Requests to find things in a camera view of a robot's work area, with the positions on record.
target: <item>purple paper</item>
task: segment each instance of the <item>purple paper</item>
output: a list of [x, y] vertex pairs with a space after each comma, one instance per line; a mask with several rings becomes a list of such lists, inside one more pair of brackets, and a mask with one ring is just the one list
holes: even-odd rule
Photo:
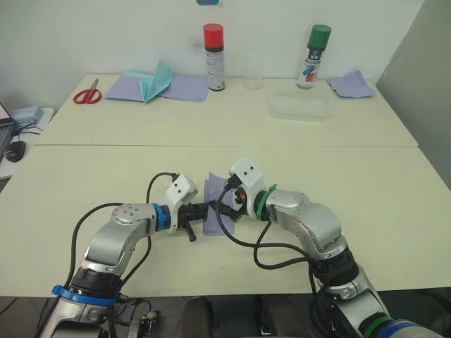
[[209, 92], [209, 83], [206, 77], [191, 75], [174, 75], [169, 88], [160, 96], [168, 99], [203, 102]]
[[327, 79], [332, 89], [334, 89], [338, 95], [343, 97], [360, 98], [365, 96], [374, 96], [374, 90], [368, 87], [364, 76], [357, 70], [344, 77], [333, 77]]
[[[210, 173], [209, 179], [205, 180], [204, 202], [217, 200], [226, 184], [227, 179], [220, 178]], [[233, 195], [231, 191], [227, 192], [224, 195], [222, 203], [224, 203], [227, 206], [233, 206]], [[231, 234], [233, 234], [235, 232], [235, 225], [233, 221], [229, 217], [224, 215], [221, 215], [221, 220], [223, 221], [225, 228]], [[218, 221], [216, 219], [216, 212], [212, 207], [209, 207], [206, 220], [204, 220], [204, 234], [207, 236], [224, 235], [224, 232], [219, 226]]]
[[122, 75], [110, 90], [105, 94], [105, 99], [119, 99], [142, 102], [140, 82], [142, 77], [129, 77]]

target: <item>spray can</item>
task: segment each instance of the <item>spray can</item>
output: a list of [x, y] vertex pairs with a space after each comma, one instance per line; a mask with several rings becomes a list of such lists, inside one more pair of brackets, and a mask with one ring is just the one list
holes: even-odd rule
[[224, 74], [224, 34], [223, 26], [209, 23], [204, 26], [206, 67], [209, 74], [209, 88], [219, 91], [226, 87]]
[[313, 81], [318, 73], [319, 63], [332, 29], [326, 25], [314, 25], [311, 28], [309, 43], [305, 51], [304, 64], [299, 72], [297, 85], [301, 88], [313, 87]]

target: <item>laptop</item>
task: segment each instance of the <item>laptop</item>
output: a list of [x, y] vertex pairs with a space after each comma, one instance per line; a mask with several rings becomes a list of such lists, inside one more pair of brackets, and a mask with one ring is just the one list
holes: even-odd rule
[[15, 128], [16, 123], [0, 103], [0, 160], [3, 158], [5, 148], [13, 138]]

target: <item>red scissors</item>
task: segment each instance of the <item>red scissors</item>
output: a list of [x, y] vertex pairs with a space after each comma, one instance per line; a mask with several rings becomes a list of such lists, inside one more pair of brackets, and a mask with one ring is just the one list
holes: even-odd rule
[[78, 93], [77, 95], [75, 95], [73, 97], [73, 101], [76, 104], [96, 104], [97, 102], [99, 102], [101, 99], [101, 94], [100, 94], [100, 91], [98, 89], [96, 89], [98, 82], [99, 82], [99, 79], [96, 79], [92, 83], [91, 88], [85, 89], [85, 90], [81, 91], [80, 93]]

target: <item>computer mouse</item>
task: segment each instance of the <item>computer mouse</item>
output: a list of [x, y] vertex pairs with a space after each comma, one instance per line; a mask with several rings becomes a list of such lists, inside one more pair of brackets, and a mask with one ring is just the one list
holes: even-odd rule
[[18, 162], [23, 157], [25, 153], [25, 142], [17, 141], [11, 143], [9, 146], [5, 148], [3, 152], [3, 156], [10, 162]]

